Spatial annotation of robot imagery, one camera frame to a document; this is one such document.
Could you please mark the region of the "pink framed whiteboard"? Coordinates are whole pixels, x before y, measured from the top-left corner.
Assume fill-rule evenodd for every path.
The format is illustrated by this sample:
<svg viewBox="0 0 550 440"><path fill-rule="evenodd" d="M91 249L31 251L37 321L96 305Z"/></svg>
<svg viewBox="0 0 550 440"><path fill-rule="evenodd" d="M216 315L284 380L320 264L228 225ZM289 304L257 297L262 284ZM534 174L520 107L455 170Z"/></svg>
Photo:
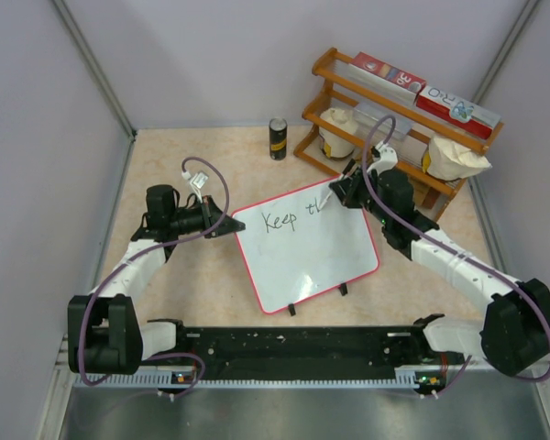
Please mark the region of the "pink framed whiteboard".
<svg viewBox="0 0 550 440"><path fill-rule="evenodd" d="M240 208L232 217L246 224L236 233L258 304L275 314L380 266L363 209L348 209L332 196L321 200L333 179Z"/></svg>

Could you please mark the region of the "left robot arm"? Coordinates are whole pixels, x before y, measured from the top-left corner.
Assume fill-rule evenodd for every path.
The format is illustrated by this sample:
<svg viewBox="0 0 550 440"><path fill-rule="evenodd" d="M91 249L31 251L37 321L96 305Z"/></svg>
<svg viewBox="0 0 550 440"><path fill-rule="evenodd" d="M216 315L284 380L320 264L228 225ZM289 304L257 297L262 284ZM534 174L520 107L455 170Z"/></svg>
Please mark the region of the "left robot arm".
<svg viewBox="0 0 550 440"><path fill-rule="evenodd" d="M179 206L179 201L179 193L169 184L148 188L147 210L125 255L90 293L70 300L68 362L72 371L131 375L143 361L158 354L173 364L189 355L188 339L178 334L180 321L163 318L140 324L135 300L178 244L242 232L246 226L224 214L209 195L189 206Z"/></svg>

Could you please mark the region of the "white marker pen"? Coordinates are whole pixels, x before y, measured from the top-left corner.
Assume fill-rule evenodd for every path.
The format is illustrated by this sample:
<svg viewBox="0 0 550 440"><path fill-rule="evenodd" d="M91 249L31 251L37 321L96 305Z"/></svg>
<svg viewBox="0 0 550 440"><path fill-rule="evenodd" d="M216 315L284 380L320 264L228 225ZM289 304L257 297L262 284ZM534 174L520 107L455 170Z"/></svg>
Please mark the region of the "white marker pen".
<svg viewBox="0 0 550 440"><path fill-rule="evenodd" d="M326 196L321 200L320 204L318 205L318 209L319 210L323 210L324 207L326 206L327 202L329 201L329 199L331 198L331 196L333 195L333 192L332 191L329 191Z"/></svg>

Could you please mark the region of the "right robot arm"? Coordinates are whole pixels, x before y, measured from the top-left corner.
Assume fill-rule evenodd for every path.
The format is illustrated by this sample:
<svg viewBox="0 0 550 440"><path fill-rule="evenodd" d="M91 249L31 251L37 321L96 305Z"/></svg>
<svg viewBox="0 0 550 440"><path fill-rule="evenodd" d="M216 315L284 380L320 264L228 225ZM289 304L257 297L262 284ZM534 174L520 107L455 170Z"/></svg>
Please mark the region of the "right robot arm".
<svg viewBox="0 0 550 440"><path fill-rule="evenodd" d="M374 215L393 249L441 276L482 312L479 321L429 318L409 341L416 360L428 363L442 352L456 352L483 358L498 372L521 379L547 359L548 370L538 379L550 379L550 291L542 281L518 280L458 246L415 208L413 187L399 170L357 168L329 188L345 208Z"/></svg>

